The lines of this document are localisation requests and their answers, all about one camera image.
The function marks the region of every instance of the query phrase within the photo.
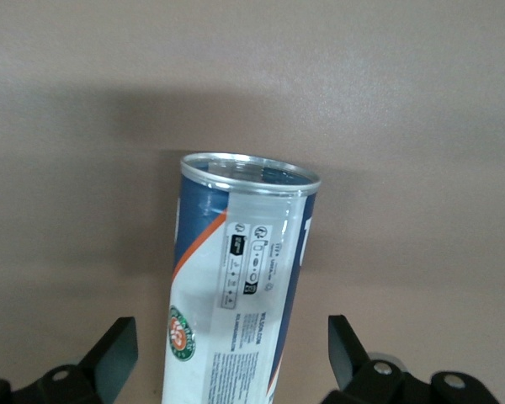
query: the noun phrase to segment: metal screw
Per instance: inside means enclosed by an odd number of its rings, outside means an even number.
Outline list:
[[[378,372],[380,375],[390,375],[391,373],[393,373],[393,369],[391,369],[391,367],[385,362],[377,362],[374,365],[374,370]]]
[[[457,375],[446,375],[444,377],[444,382],[454,389],[461,390],[465,388],[464,381]]]
[[[59,370],[52,375],[54,381],[64,380],[69,375],[69,370]]]

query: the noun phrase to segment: metal rim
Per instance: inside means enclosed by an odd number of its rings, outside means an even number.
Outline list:
[[[277,183],[261,183],[246,179],[230,178],[223,175],[207,173],[194,166],[202,162],[244,162],[259,167],[268,167],[293,173],[306,178],[310,183],[300,185],[288,185]],[[181,160],[182,174],[209,188],[235,191],[245,194],[269,194],[278,196],[301,196],[314,194],[320,186],[320,178],[312,171],[302,167],[272,160],[264,157],[248,156],[233,153],[195,153],[189,154]]]

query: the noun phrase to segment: logo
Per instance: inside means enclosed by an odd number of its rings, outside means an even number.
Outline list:
[[[245,282],[245,287],[243,288],[244,295],[254,295],[256,293],[256,289],[258,288],[258,282],[250,284]]]
[[[183,361],[191,359],[196,347],[193,330],[174,306],[170,306],[168,317],[168,341],[176,358]]]
[[[264,238],[268,235],[268,229],[266,229],[264,226],[260,226],[254,231],[254,235],[257,238]]]

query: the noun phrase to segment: black clamp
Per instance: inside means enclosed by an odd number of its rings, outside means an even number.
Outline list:
[[[112,404],[138,359],[134,317],[121,317],[79,364],[50,370],[11,391],[0,380],[0,404]]]
[[[476,378],[438,372],[424,383],[386,360],[370,360],[345,316],[329,316],[329,360],[340,391],[322,404],[499,404]]]

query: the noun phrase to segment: tennis ball can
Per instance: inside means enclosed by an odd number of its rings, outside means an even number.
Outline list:
[[[230,153],[181,170],[162,404],[270,404],[320,179]]]

